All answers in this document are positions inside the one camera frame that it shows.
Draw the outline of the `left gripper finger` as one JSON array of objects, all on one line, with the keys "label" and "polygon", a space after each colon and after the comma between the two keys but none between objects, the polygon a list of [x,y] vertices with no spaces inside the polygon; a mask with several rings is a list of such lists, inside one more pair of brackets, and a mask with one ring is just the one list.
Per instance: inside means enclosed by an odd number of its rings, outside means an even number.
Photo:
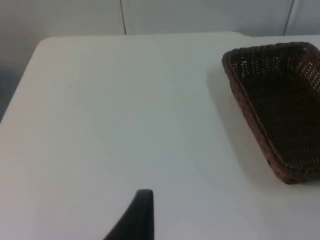
[{"label": "left gripper finger", "polygon": [[139,189],[105,240],[153,240],[154,193]]}]

